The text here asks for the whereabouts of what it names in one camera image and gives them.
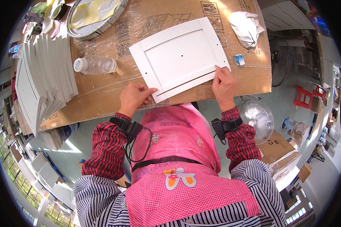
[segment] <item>stack of white panels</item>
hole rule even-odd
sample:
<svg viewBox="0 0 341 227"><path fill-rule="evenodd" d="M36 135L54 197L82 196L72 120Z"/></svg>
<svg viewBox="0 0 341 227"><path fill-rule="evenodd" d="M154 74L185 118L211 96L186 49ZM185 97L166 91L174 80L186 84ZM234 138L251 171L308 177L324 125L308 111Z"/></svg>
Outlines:
<svg viewBox="0 0 341 227"><path fill-rule="evenodd" d="M42 120L78 95L69 37L52 40L41 34L24 43L15 89L22 113L37 136Z"/></svg>

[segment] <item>white cloth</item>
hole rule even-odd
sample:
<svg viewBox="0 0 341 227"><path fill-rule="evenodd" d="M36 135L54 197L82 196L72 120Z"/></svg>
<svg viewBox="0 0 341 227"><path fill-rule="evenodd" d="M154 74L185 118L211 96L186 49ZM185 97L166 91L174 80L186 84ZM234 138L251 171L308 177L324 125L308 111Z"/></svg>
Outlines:
<svg viewBox="0 0 341 227"><path fill-rule="evenodd" d="M230 24L241 45L245 48L255 47L259 34L265 29L259 24L258 14L248 12L233 12Z"/></svg>

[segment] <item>left hand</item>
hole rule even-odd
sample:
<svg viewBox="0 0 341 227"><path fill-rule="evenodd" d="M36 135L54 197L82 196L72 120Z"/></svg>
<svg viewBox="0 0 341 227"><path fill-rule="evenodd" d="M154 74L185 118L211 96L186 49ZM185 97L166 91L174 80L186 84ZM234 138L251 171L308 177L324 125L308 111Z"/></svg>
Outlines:
<svg viewBox="0 0 341 227"><path fill-rule="evenodd" d="M121 108L118 111L128 117L133 117L141 104L152 100L151 94L158 91L157 88L148 88L145 84L131 82L120 95Z"/></svg>

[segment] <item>electric fan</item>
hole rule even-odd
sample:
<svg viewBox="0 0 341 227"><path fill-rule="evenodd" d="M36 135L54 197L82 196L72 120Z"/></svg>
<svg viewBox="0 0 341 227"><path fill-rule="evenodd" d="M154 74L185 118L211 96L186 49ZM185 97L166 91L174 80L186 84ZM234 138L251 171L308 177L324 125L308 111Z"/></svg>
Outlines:
<svg viewBox="0 0 341 227"><path fill-rule="evenodd" d="M240 107L240 117L246 125L254 127L256 145L265 143L273 133L274 118L272 111L258 99L244 102Z"/></svg>

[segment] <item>window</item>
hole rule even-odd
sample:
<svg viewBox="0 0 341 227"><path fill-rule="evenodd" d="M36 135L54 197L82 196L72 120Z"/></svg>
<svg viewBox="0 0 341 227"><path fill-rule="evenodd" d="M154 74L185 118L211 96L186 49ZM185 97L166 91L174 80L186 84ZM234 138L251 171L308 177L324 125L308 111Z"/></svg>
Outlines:
<svg viewBox="0 0 341 227"><path fill-rule="evenodd" d="M291 211L293 208L295 208L298 204L301 203L301 200L299 199L298 195L296 195L296 199L297 202L295 204L293 204L285 213L288 213L289 211Z"/></svg>
<svg viewBox="0 0 341 227"><path fill-rule="evenodd" d="M16 201L19 205L19 207L21 208L24 216L29 220L29 222L34 226L34 220L35 218L33 217L33 215L31 215L19 202L18 200Z"/></svg>
<svg viewBox="0 0 341 227"><path fill-rule="evenodd" d="M306 193L304 193L303 188L301 188L301 192L302 192L303 196L304 196L305 198L307 198Z"/></svg>
<svg viewBox="0 0 341 227"><path fill-rule="evenodd" d="M73 221L70 220L62 210L58 212L50 204L48 204L44 216L60 227L77 227L77 225L73 224Z"/></svg>
<svg viewBox="0 0 341 227"><path fill-rule="evenodd" d="M288 218L286 220L287 224L292 223L293 221L297 220L298 218L300 218L302 215L304 215L306 213L305 208L303 207L302 209L300 209L297 213L295 213L293 216L291 216L290 218Z"/></svg>
<svg viewBox="0 0 341 227"><path fill-rule="evenodd" d="M5 138L2 133L0 134L0 161L16 188L20 191L24 198L32 204L33 207L38 209L43 197L36 192L20 171L18 165L14 161L13 155L10 153L9 148L6 145Z"/></svg>

